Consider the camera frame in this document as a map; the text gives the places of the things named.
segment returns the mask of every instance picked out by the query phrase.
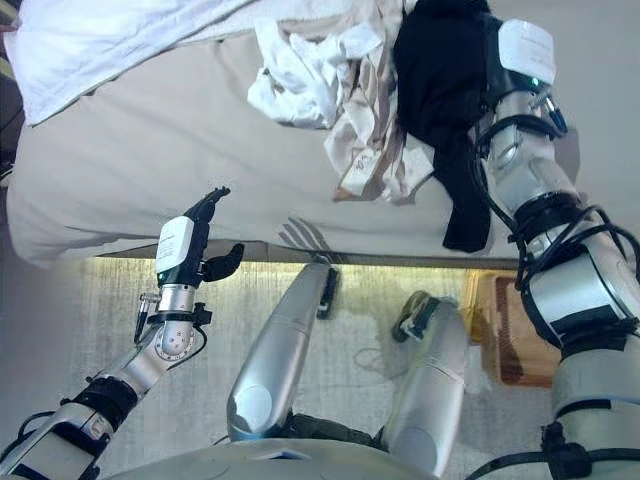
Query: beige bed sheet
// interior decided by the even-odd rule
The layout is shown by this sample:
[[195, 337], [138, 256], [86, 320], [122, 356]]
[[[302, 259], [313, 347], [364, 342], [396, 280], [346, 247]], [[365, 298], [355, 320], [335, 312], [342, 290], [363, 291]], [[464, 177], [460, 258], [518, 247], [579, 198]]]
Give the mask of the beige bed sheet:
[[[211, 239], [466, 257], [441, 245], [451, 204], [437, 181], [415, 204], [334, 203], [327, 132], [278, 125], [247, 104], [260, 64], [252, 34], [176, 48], [26, 127], [8, 193], [18, 254], [46, 264], [149, 245], [164, 222], [226, 185]], [[500, 228], [475, 257], [513, 257], [505, 236]]]

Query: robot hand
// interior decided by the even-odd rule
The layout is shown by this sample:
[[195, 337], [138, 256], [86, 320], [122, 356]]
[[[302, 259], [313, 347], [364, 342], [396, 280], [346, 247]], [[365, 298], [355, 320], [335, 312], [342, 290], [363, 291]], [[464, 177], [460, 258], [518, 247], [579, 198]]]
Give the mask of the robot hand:
[[[553, 380], [554, 422], [544, 431], [543, 451], [497, 459], [469, 479], [531, 462], [547, 462], [555, 480], [629, 478], [628, 471], [615, 471], [640, 460], [640, 245], [602, 208], [583, 205], [555, 162], [553, 140], [566, 125], [550, 96], [551, 35], [521, 20], [482, 21], [484, 100], [493, 122], [478, 135], [477, 152], [506, 211], [489, 195], [478, 158], [470, 171], [512, 232], [523, 305], [538, 334], [561, 349], [562, 362]], [[633, 248], [635, 275], [621, 238]]]
[[[45, 412], [49, 418], [40, 428], [24, 433], [26, 424], [37, 416], [30, 417], [18, 439], [0, 456], [0, 475], [96, 478], [96, 460], [131, 410], [165, 372], [205, 347], [202, 326], [211, 322], [211, 312], [204, 303], [194, 302], [195, 291], [202, 281], [231, 275], [244, 251], [238, 244], [226, 256], [202, 259], [215, 204], [228, 193], [227, 188], [216, 189], [165, 224], [156, 258], [160, 292], [140, 297], [134, 348], [88, 378], [89, 386], [73, 400], [63, 400], [58, 411]], [[145, 324], [150, 326], [143, 333]], [[194, 330], [202, 336], [195, 351]]]

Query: bed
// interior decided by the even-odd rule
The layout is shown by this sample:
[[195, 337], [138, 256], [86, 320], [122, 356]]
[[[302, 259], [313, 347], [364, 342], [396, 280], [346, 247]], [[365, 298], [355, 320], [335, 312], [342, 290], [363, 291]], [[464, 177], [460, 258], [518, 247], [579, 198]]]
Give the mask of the bed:
[[[635, 2], [492, 5], [498, 16], [526, 18], [554, 34], [557, 99], [577, 128], [560, 145], [559, 161], [589, 200], [640, 234], [633, 207], [640, 167], [630, 121], [640, 107], [632, 74], [640, 68]], [[321, 32], [332, 22], [289, 26]], [[345, 261], [383, 257], [385, 263], [398, 257], [492, 265], [515, 258], [495, 220], [483, 251], [445, 249], [451, 202], [435, 180], [403, 205], [332, 201], [338, 179], [322, 146], [326, 131], [278, 125], [247, 104], [261, 61], [251, 32], [179, 45], [25, 126], [7, 194], [17, 253], [40, 265], [105, 254], [152, 256], [164, 222], [226, 185], [232, 194], [216, 213], [212, 251], [245, 241], [254, 259], [299, 258], [295, 250], [339, 252]]]

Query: white cloth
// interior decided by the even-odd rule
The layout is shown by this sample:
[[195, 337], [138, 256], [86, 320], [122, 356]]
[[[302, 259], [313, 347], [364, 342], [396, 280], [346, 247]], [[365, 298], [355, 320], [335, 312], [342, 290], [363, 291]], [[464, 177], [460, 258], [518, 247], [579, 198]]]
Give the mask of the white cloth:
[[433, 147], [407, 134], [400, 158], [396, 158], [382, 175], [385, 187], [381, 197], [387, 202], [401, 202], [410, 198], [433, 173], [433, 155]]
[[198, 33], [185, 38], [181, 45], [200, 40], [220, 39], [254, 29], [256, 20], [318, 20], [342, 15], [351, 8], [354, 0], [255, 0], [215, 22]]
[[38, 124], [180, 40], [222, 38], [256, 16], [315, 19], [352, 0], [24, 0], [3, 35], [25, 120]]
[[319, 43], [286, 35], [273, 19], [256, 22], [264, 66], [249, 87], [247, 101], [279, 123], [331, 128], [351, 82], [349, 60], [360, 59], [382, 43], [367, 23]]

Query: gray carpet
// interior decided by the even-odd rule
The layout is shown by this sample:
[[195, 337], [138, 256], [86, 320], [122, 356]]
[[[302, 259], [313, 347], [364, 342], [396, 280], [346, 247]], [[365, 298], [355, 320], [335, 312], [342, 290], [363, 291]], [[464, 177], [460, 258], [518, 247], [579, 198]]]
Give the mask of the gray carpet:
[[[2, 444], [20, 419], [74, 395], [86, 375], [132, 345], [137, 297], [154, 290], [148, 260], [92, 259], [45, 274], [12, 262], [4, 276], [0, 324]], [[214, 312], [207, 349], [163, 378], [130, 415], [99, 462], [103, 477], [205, 447], [226, 433], [226, 399], [235, 375], [301, 267], [245, 263], [233, 277], [201, 287], [198, 300]], [[375, 434], [414, 350], [389, 336], [400, 308], [417, 289], [461, 298], [468, 272], [361, 266], [341, 271], [335, 314], [316, 322], [294, 406]], [[548, 391], [496, 384], [467, 394], [444, 478], [463, 479], [496, 455], [536, 449], [539, 426], [549, 421], [549, 398]], [[523, 467], [490, 478], [550, 476], [543, 467]]]

